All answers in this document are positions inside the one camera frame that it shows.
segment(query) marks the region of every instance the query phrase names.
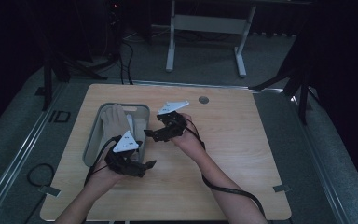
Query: wooden table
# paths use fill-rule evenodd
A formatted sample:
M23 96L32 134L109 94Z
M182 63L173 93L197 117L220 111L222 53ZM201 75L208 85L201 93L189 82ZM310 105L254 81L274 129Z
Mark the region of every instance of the wooden table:
M209 98L204 105L201 96ZM89 167L82 161L98 109L104 103L144 104L149 129L163 124L158 110L166 101L188 100L178 110L191 115L216 163L263 204L267 219L284 220L291 210L269 148L253 95L245 89L93 84L89 87L40 216L54 220L83 188ZM89 220L225 220L196 164L171 142L145 142L145 161L157 160L143 178L128 177L106 193L89 212Z

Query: gray plastic tray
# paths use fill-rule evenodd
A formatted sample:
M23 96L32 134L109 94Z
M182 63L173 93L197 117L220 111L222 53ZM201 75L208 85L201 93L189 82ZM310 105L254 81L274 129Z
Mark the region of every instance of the gray plastic tray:
M83 153L83 162L87 166L91 166L103 145L105 144L103 140L103 121L101 120L101 113L104 112L109 106L117 103L106 103L101 105L98 110L97 116L95 118L94 124L91 129L91 134L89 135L89 140L86 144L86 149ZM144 130L147 129L150 117L150 109L147 105L132 105L132 104L119 104L123 106L124 113L126 115L130 114L133 119L133 131L134 138L136 141L141 141L142 144L139 147L139 151L135 152L131 158L134 161L142 162L144 160L145 154L145 133Z

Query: white triangular marker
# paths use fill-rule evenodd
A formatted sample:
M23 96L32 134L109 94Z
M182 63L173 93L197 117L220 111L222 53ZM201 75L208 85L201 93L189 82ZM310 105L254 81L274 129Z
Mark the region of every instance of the white triangular marker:
M159 114L168 114L171 113L177 109L180 109L182 107L185 107L189 105L190 103L188 101L182 101L182 102L167 102L165 106L163 106L158 113Z
M131 132L126 131L124 135L121 137L120 141L113 148L113 152L123 152L137 149L139 145L133 139Z

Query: white table leg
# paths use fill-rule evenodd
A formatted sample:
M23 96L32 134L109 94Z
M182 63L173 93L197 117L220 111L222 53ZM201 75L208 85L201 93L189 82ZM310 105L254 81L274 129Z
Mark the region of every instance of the white table leg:
M170 45L168 46L167 66L165 70L171 72L173 70L173 60L175 57L175 1L171 1L171 30Z
M251 28L252 19L255 14L255 8L256 7L252 7L249 12L248 19L246 20L245 26L243 28L242 39L241 39L240 45L234 48L235 59L237 61L237 67L238 67L238 72L239 72L240 77L246 76L245 64L244 64L243 58L242 58L242 51L243 51L243 46L245 45L245 42L246 42L246 38L249 34L249 30Z

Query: hand-mounted device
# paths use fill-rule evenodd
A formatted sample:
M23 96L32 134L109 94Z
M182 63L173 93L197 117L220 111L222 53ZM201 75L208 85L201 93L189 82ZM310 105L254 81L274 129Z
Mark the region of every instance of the hand-mounted device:
M135 142L130 131L124 133L123 136L115 137L115 141L117 143L109 148L104 158L109 169L121 175L143 177L146 170L155 165L156 161L148 161L146 164L142 164L131 159L131 155L142 142Z
M184 106L189 105L188 101L167 102L157 114L157 119L164 123L165 127L156 131L144 130L147 137L152 137L155 142L168 142L171 138L181 136L186 128L186 119L176 112Z

